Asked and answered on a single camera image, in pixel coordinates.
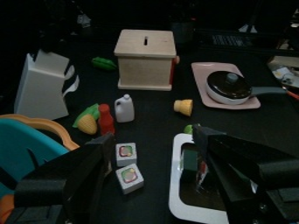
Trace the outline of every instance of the coin slot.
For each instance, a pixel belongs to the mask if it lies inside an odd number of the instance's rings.
[[[147,46],[147,42],[149,42],[149,37],[145,36],[145,46]]]

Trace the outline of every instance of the wooden box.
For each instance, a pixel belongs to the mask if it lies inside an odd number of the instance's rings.
[[[115,55],[122,89],[171,90],[174,58],[171,31],[123,30]]]

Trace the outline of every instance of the white bottle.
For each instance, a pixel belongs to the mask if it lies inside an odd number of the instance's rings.
[[[135,105],[130,94],[115,101],[117,121],[127,123],[135,120]]]

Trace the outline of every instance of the black tabletop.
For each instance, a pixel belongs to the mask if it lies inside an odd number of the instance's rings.
[[[194,50],[181,54],[175,68],[171,91],[126,90],[118,88],[119,73],[103,71],[91,65],[95,57],[114,60],[115,44],[70,42],[58,52],[70,58],[81,78],[79,89],[66,96],[70,115],[58,119],[73,140],[83,145],[89,136],[71,126],[81,112],[95,103],[107,103],[115,117],[115,100],[130,94],[135,104],[135,120],[118,123],[117,142],[135,143],[138,168],[145,177],[145,187],[125,195],[114,172],[107,177],[102,192],[102,209],[98,223],[190,223],[174,217],[169,207],[174,137],[186,125],[202,126],[227,132],[234,137],[266,144],[299,157],[299,115],[297,102],[289,95],[266,94],[258,97],[261,108],[229,110],[209,108],[202,103],[197,87],[193,62],[223,62],[238,66],[251,86],[277,86],[278,82],[258,56],[246,52]],[[66,87],[74,80],[66,81]],[[174,112],[175,100],[193,99],[191,117]],[[0,111],[14,113],[14,104]]]

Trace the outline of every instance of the dice-like cube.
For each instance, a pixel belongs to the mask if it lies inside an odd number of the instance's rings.
[[[125,194],[145,186],[145,178],[137,164],[131,164],[117,170],[117,178]]]
[[[137,144],[119,143],[117,145],[117,165],[119,167],[137,164]]]

